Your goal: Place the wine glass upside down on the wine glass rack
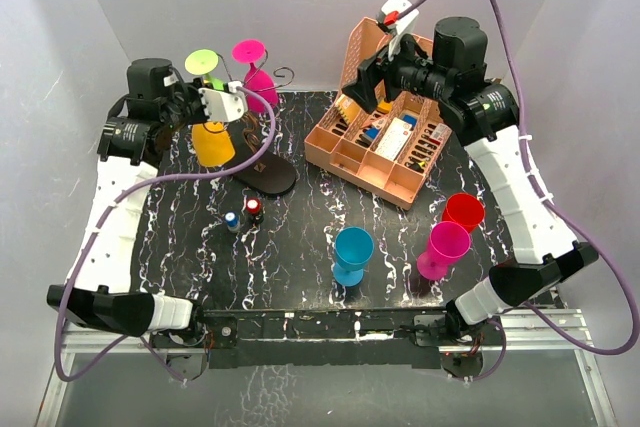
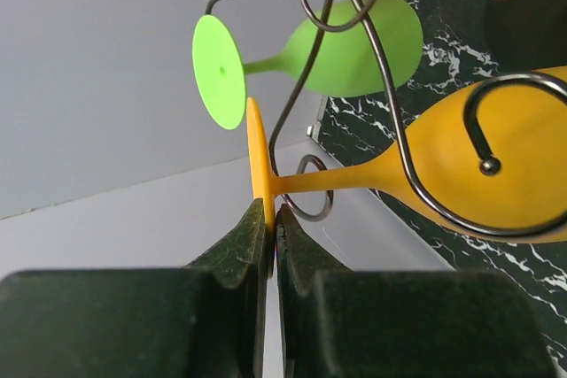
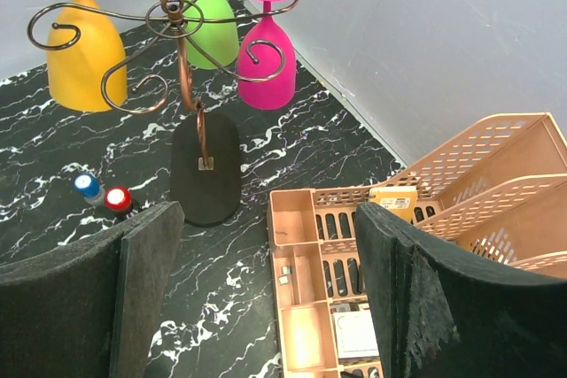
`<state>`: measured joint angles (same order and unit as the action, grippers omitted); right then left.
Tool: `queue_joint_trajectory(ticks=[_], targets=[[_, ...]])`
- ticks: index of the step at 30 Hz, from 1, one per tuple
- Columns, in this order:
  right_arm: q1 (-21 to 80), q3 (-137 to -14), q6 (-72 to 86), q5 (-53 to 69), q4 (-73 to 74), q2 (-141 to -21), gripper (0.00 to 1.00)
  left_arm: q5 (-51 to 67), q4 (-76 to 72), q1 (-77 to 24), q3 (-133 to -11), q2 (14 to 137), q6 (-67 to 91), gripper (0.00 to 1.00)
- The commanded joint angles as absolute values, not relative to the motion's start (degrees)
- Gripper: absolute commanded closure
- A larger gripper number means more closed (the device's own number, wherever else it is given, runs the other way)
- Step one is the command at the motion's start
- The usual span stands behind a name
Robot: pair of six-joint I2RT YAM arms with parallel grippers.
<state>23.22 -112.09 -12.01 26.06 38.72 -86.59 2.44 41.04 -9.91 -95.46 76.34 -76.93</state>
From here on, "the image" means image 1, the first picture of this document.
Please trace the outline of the green wine glass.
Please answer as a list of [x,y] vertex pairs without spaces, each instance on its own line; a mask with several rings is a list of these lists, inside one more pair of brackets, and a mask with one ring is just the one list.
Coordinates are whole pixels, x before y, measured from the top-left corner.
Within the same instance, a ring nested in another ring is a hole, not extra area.
[[215,51],[199,49],[186,57],[184,67],[189,74],[200,77],[208,88],[223,91],[224,82],[212,74],[220,60],[221,57]]

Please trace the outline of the orange wine glass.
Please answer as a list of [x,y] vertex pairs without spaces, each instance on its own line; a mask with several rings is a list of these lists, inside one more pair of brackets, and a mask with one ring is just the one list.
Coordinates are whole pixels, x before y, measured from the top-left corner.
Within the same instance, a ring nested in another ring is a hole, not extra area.
[[235,156],[235,148],[223,123],[194,124],[191,133],[196,157],[201,166],[219,167]]

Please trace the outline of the blue wine glass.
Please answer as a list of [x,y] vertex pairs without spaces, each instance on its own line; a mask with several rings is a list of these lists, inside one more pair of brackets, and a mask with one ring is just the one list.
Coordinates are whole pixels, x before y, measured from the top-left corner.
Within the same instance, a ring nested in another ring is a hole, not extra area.
[[344,287],[358,285],[374,252],[371,235],[359,227],[348,227],[336,237],[332,268],[334,279]]

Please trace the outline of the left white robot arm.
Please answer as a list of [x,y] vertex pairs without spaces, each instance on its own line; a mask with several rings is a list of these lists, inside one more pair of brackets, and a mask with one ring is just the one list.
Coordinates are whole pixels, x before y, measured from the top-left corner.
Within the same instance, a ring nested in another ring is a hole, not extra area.
[[128,92],[110,108],[98,147],[98,180],[81,250],[67,280],[52,285],[47,304],[79,327],[138,337],[171,331],[200,343],[207,323],[192,302],[134,291],[131,263],[152,182],[173,134],[201,113],[197,91],[162,58],[127,68]]

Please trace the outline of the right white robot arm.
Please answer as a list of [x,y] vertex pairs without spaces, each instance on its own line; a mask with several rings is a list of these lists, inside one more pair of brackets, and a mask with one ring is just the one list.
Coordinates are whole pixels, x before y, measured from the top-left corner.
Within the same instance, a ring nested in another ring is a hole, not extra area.
[[386,101],[403,92],[435,101],[482,172],[513,244],[512,259],[492,267],[446,307],[447,335],[466,344],[480,334],[481,322],[565,281],[599,255],[545,206],[547,194],[531,185],[522,163],[528,153],[520,144],[519,108],[508,88],[485,77],[488,39],[479,23],[468,17],[439,21],[430,52],[410,34],[397,43],[397,52],[384,46],[361,61],[343,93],[368,113],[378,105],[378,86]]

